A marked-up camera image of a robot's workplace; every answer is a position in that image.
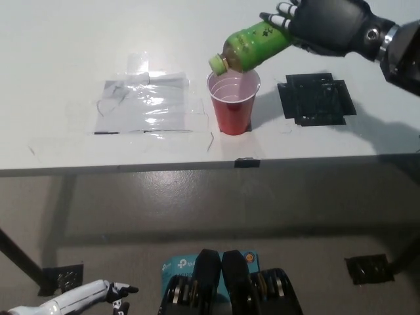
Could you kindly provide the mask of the robot left white hand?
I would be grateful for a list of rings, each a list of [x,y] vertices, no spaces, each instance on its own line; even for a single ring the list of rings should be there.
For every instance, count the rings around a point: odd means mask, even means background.
[[[98,303],[112,305],[112,314],[128,314],[130,304],[123,302],[128,295],[138,293],[138,288],[126,283],[96,280],[76,287],[40,306],[17,306],[1,314],[17,315],[66,315],[82,314]]]

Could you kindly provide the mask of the robot right black hand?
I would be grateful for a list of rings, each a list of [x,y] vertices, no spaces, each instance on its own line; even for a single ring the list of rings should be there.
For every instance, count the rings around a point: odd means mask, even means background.
[[[322,56],[357,53],[374,61],[396,25],[374,15],[365,1],[288,1],[278,3],[276,10],[262,12],[260,18],[285,30],[296,46]]]

